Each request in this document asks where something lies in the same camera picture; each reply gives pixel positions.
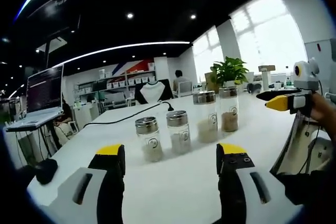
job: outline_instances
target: potted plant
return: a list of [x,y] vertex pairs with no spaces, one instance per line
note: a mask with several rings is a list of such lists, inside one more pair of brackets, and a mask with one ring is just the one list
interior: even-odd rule
[[245,74],[248,69],[244,68],[244,64],[239,58],[225,57],[225,62],[216,61],[210,67],[212,71],[211,82],[219,87],[232,87],[235,84],[247,82]]

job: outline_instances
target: ceiling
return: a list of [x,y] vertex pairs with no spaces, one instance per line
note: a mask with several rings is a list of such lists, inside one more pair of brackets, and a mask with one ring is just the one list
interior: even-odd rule
[[[0,36],[9,40],[0,41],[0,61],[7,63],[0,64],[0,90],[5,89],[6,96],[25,81],[25,67],[46,67],[44,53],[37,53],[36,48],[51,39],[61,37],[67,44],[49,54],[49,67],[115,46],[193,42],[213,25],[226,21],[229,13],[248,0],[32,0],[15,19],[24,1],[4,0],[6,11],[0,21]],[[127,19],[128,13],[134,14],[132,19]],[[151,45],[107,51],[65,64],[65,75],[163,53],[178,57],[189,46]]]

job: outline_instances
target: round logo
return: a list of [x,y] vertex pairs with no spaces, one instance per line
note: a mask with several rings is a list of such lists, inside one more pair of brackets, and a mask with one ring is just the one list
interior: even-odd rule
[[151,147],[151,148],[156,148],[157,145],[158,145],[158,141],[156,138],[151,138],[148,140],[148,145]]
[[189,138],[189,132],[188,131],[184,131],[181,133],[181,140],[182,141],[187,141]]
[[217,115],[212,115],[210,117],[210,120],[211,120],[212,124],[215,124],[217,122]]
[[232,108],[230,109],[230,112],[232,112],[233,115],[236,115],[236,114],[237,114],[237,108],[236,108],[236,107],[232,107]]

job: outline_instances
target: glass jar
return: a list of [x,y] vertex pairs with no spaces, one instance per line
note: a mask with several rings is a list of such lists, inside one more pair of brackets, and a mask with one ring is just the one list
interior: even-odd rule
[[184,110],[167,113],[167,126],[172,141],[172,150],[184,154],[191,150],[188,116]]
[[157,162],[163,157],[157,124],[156,118],[153,116],[135,121],[136,134],[142,143],[144,158],[149,162]]
[[237,87],[220,88],[219,101],[221,107],[222,131],[236,131],[238,129]]
[[211,143],[217,140],[217,111],[215,91],[201,91],[193,94],[194,104],[197,105],[198,140]]

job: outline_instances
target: window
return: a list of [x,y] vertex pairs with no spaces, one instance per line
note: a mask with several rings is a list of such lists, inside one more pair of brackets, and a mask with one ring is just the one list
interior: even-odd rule
[[230,16],[241,58],[251,72],[275,65],[272,73],[286,73],[295,62],[307,60],[301,33],[282,0],[252,0]]
[[216,27],[212,27],[193,43],[193,54],[197,80],[205,81],[205,73],[210,72],[214,61],[224,61]]

